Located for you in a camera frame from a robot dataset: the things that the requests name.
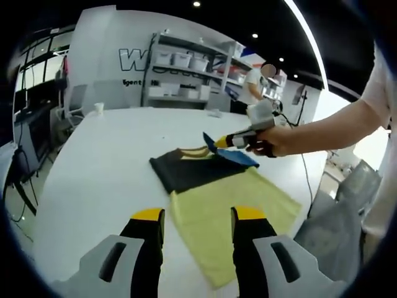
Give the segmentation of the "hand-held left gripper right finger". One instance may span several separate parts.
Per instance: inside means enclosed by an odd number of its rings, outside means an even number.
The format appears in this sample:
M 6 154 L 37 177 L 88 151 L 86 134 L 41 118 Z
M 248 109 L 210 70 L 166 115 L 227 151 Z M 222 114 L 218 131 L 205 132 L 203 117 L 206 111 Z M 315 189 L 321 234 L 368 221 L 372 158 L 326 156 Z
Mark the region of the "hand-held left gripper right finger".
M 277 235 L 260 209 L 231 208 L 233 263 L 240 297 L 339 297 L 317 259 L 286 235 Z

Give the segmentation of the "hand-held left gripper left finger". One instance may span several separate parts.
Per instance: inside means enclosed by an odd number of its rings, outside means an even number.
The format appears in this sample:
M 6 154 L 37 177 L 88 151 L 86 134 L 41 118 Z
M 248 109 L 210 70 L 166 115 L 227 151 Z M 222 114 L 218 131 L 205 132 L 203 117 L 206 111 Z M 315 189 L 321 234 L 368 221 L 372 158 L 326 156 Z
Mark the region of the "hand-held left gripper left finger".
M 137 212 L 120 234 L 89 250 L 78 271 L 52 288 L 59 297 L 157 297 L 164 216 L 162 208 Z

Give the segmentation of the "person's right hand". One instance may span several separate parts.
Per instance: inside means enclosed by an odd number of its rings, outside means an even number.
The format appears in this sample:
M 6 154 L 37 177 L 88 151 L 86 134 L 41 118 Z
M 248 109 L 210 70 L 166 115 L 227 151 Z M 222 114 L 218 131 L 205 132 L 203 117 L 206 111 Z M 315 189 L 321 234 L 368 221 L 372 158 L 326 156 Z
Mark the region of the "person's right hand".
M 246 147 L 246 151 L 269 158 L 300 154 L 301 150 L 290 138 L 292 135 L 291 129 L 282 126 L 260 131 Z

